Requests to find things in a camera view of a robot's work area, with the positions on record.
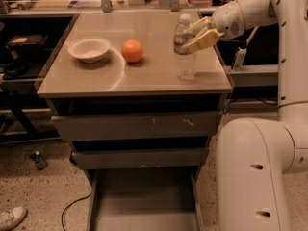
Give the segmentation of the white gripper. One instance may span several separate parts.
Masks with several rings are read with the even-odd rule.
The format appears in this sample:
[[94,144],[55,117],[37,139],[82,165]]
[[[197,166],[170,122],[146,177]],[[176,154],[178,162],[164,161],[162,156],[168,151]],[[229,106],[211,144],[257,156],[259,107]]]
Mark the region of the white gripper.
[[192,31],[199,34],[185,44],[185,52],[192,54],[209,48],[220,38],[234,39],[242,35],[244,30],[245,23],[241,7],[236,1],[230,2],[216,9],[212,18],[205,16],[193,24]]

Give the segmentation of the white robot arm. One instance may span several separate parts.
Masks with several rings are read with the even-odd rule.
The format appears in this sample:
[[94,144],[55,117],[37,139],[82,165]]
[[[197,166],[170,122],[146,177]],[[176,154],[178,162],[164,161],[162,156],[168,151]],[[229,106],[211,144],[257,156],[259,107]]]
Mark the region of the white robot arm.
[[255,26],[277,24],[278,120],[240,118],[219,132],[216,178],[219,231],[291,231],[283,187],[308,156],[308,0],[235,0],[197,21],[194,53]]

